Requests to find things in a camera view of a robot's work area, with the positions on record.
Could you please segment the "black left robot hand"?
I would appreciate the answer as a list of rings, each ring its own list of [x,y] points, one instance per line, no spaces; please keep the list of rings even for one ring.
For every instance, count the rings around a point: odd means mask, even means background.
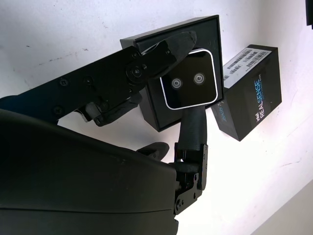
[[[306,22],[308,26],[313,25],[313,0],[305,0],[306,3]]]

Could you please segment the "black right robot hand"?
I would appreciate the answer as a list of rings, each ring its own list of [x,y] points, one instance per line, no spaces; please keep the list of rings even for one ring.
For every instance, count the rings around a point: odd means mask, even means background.
[[[203,106],[183,112],[175,160],[168,144],[137,151],[58,125],[78,112],[98,126],[135,108],[147,82],[193,49],[182,32],[140,53],[130,46],[0,100],[0,232],[3,235],[175,235],[176,215],[206,186]]]

